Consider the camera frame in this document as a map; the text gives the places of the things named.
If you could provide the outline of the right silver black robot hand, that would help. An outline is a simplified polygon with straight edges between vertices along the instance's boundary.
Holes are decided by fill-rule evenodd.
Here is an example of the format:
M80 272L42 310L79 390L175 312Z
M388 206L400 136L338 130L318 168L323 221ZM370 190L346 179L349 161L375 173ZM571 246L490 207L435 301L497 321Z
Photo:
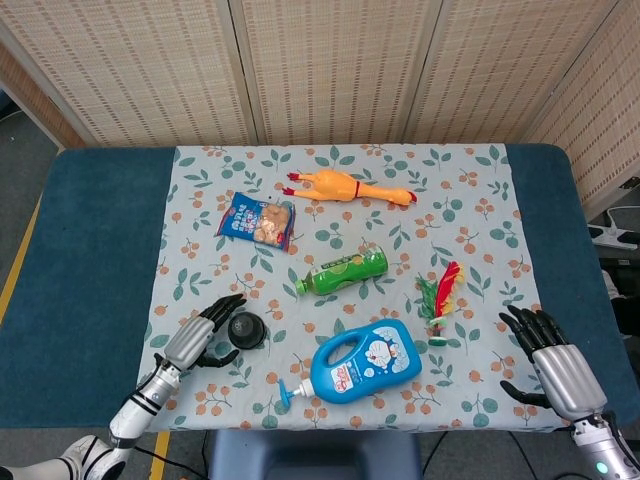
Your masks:
M553 317L543 310L509 305L499 318L515 336L542 388L540 393L527 393L502 380L500 385L507 395L522 404L551 409L571 422L604 411L607 397L599 381Z

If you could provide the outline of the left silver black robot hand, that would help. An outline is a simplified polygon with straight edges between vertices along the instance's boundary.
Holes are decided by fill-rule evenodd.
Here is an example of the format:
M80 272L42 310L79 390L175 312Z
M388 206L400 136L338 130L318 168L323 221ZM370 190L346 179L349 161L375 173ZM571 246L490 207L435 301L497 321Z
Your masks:
M206 354L207 346L231 314L246 303L242 294L219 298L213 305L192 316L182 325L164 349L163 366L172 365L179 371L195 366L222 368L231 364L240 351L234 349L222 358Z

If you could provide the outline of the black round object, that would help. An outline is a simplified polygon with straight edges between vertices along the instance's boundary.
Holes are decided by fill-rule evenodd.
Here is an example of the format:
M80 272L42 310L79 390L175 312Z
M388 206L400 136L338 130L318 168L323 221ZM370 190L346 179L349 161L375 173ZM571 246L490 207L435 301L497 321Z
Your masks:
M240 312L228 324L228 338L232 345L241 350L259 347L266 337L266 325L256 314Z

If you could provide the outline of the black equipment beside table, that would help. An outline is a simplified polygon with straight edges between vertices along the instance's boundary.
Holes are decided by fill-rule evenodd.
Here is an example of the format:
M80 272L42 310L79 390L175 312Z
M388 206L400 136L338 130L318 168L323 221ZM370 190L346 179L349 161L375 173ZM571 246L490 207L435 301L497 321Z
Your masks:
M600 268L620 333L640 338L640 295L621 294L609 271L603 265Z

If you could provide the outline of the blue snack bag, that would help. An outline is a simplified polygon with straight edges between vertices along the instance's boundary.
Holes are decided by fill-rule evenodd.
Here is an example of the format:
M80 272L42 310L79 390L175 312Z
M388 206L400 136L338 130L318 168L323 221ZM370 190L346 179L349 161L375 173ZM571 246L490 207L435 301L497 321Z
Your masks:
M219 224L217 235L289 249L296 210L292 204L259 201L235 193Z

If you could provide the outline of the dark blue table cover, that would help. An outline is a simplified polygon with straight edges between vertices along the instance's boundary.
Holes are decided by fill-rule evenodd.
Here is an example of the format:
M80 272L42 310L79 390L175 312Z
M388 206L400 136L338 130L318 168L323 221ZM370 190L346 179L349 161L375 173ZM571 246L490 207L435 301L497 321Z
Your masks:
M502 145L540 303L623 424L629 365L565 152ZM137 383L174 148L70 150L53 163L0 326L0 428L100 427Z

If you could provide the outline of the white stand base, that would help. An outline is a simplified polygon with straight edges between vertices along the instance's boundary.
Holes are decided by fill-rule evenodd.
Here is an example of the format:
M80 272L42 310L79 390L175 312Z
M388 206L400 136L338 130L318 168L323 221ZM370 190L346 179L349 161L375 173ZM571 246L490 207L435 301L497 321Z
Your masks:
M621 250L637 250L640 248L640 232L619 228L612 216L615 210L640 209L640 206L612 207L605 211L608 226L588 224L591 240L595 246Z

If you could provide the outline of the colourful feather shuttlecock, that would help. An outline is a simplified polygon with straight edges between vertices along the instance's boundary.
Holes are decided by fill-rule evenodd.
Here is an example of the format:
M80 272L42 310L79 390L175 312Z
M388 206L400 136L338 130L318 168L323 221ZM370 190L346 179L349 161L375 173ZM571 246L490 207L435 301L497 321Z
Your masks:
M449 263L438 281L422 276L416 278L421 293L418 315L426 321L427 343L430 346L447 344L448 339L443 336L446 316L453 312L454 291L463 282L463 266L455 261Z

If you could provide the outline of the blue grey chair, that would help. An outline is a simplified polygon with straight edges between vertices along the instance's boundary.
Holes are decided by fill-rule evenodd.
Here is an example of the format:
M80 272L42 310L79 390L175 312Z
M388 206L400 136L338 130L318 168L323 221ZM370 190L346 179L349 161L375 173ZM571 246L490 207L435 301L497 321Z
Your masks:
M423 480L416 436L393 430L220 430L209 480Z

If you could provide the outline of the green drink bottle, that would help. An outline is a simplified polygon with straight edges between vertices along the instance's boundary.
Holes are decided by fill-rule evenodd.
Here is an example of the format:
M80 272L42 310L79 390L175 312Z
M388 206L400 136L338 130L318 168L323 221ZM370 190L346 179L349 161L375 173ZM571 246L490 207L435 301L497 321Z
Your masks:
M311 269L295 282L298 294L324 296L388 271L386 254L380 247L343 256Z

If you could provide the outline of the blue cartoon pump bottle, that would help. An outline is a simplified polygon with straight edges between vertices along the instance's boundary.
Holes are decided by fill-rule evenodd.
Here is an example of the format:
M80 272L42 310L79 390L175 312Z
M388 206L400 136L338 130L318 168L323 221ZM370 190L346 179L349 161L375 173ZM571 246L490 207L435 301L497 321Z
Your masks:
M420 354L405 324L383 319L329 338L312 357L309 377L296 389L279 383L280 400L286 409L297 396L348 404L403 384L421 371Z

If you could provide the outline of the floral leaf-print tablecloth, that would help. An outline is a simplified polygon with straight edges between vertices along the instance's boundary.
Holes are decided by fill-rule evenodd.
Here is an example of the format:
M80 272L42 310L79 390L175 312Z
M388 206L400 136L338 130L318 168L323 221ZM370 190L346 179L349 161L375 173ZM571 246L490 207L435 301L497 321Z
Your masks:
M217 235L235 193L282 204L291 172L346 172L368 185L412 190L408 207L370 199L349 203L294 198L287 251ZM152 429L509 429L561 425L552 411L522 404L509 380L539 391L535 372L499 319L509 305L540 303L534 267L504 146L325 145L181 147L169 180L142 373L194 314L242 294L266 325L263 344L221 369L185 373ZM388 271L332 294L298 294L314 267L380 247ZM444 346L427 343L416 278L438 281L463 266L446 316ZM297 397L283 407L279 383L295 388L329 338L384 318L410 330L420 354L416 378L354 403Z

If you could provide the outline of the yellow rubber chicken toy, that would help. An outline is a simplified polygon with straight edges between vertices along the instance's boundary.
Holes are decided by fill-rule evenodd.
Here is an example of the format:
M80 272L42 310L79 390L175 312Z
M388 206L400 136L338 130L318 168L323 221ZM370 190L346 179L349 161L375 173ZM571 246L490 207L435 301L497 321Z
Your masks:
M291 172L287 177L292 181L307 181L311 184L311 189L298 190L286 187L282 189L282 193L286 196L340 202L371 198L400 206L409 206L417 202L417 196L411 190L368 185L341 171L320 170L313 174Z

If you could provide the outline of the woven bamboo folding screen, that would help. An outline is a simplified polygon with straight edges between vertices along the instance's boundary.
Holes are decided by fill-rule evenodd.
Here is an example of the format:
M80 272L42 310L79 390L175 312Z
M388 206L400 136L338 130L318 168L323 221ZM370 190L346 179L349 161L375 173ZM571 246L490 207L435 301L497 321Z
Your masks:
M640 0L0 0L60 146L547 143L640 188Z

